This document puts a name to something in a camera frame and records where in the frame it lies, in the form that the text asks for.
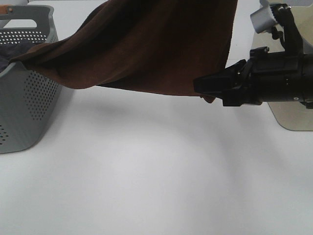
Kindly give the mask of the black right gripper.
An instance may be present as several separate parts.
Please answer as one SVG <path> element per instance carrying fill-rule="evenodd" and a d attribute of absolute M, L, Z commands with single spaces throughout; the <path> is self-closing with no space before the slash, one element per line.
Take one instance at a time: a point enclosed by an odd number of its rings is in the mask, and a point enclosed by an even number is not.
<path fill-rule="evenodd" d="M 193 80 L 194 91 L 223 99 L 223 106 L 261 105 L 263 102 L 299 102 L 313 107 L 313 56 L 253 49 L 223 71 Z"/>

